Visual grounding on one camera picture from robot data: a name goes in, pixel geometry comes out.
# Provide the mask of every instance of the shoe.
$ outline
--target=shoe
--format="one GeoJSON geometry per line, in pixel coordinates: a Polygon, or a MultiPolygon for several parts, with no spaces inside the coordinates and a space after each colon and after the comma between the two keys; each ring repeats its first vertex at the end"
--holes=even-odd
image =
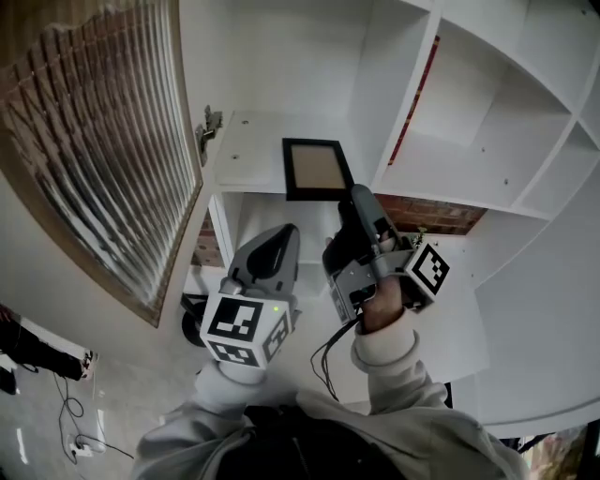
{"type": "Polygon", "coordinates": [[[80,380],[90,380],[94,376],[94,370],[96,369],[96,363],[98,362],[99,355],[92,351],[86,351],[85,357],[82,360],[82,377],[80,380]]]}
{"type": "Polygon", "coordinates": [[[4,368],[0,368],[0,390],[7,392],[9,395],[17,393],[15,374],[4,368]]]}

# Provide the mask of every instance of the floor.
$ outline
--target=floor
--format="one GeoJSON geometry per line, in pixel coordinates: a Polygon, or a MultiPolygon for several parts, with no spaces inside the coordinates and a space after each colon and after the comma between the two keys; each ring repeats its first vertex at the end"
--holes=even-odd
{"type": "MultiPolygon", "coordinates": [[[[208,358],[205,349],[181,341],[172,345],[169,373],[100,358],[93,381],[69,381],[69,393],[83,405],[83,432],[98,437],[103,418],[106,442],[130,454],[141,436],[160,425],[161,415],[179,406],[193,391],[194,374],[208,358]]],[[[51,372],[16,371],[19,394],[0,392],[0,466],[7,480],[121,480],[132,460],[107,450],[79,457],[73,465],[63,454],[58,429],[62,400],[51,372]]],[[[58,379],[61,388],[64,381],[58,379]]],[[[65,436],[75,431],[63,414],[65,436]]]]}

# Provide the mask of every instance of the metal hinge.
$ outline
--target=metal hinge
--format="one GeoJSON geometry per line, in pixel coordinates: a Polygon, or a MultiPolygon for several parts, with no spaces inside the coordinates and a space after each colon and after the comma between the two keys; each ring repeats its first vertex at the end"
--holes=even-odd
{"type": "Polygon", "coordinates": [[[217,136],[218,130],[223,127],[223,112],[211,112],[210,105],[206,105],[204,116],[206,118],[206,127],[203,124],[199,124],[194,131],[202,166],[206,165],[208,161],[206,144],[209,140],[213,140],[217,136]]]}

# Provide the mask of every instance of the black round object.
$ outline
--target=black round object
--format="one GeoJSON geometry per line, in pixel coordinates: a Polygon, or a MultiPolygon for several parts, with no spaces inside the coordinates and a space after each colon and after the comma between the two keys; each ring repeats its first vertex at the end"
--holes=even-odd
{"type": "Polygon", "coordinates": [[[200,326],[202,325],[204,311],[206,310],[206,301],[202,300],[194,304],[192,310],[194,311],[194,315],[191,315],[189,312],[186,312],[184,315],[181,321],[181,329],[189,343],[197,347],[205,347],[204,342],[200,338],[200,326]]]}

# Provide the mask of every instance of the person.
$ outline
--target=person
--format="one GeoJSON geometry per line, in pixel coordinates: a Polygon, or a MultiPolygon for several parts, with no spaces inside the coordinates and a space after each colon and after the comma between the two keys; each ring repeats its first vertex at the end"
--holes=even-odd
{"type": "Polygon", "coordinates": [[[419,336],[399,282],[387,277],[363,306],[351,357],[368,374],[370,415],[316,392],[250,424],[261,370],[210,362],[193,399],[142,437],[132,479],[525,479],[519,454],[465,413],[419,360],[419,336]]]}
{"type": "MultiPolygon", "coordinates": [[[[92,378],[98,355],[85,351],[83,360],[68,353],[60,352],[18,322],[19,315],[0,304],[0,353],[4,353],[16,364],[29,369],[46,368],[61,377],[71,380],[92,378]]],[[[0,390],[15,395],[17,384],[14,373],[0,368],[0,390]]]]}

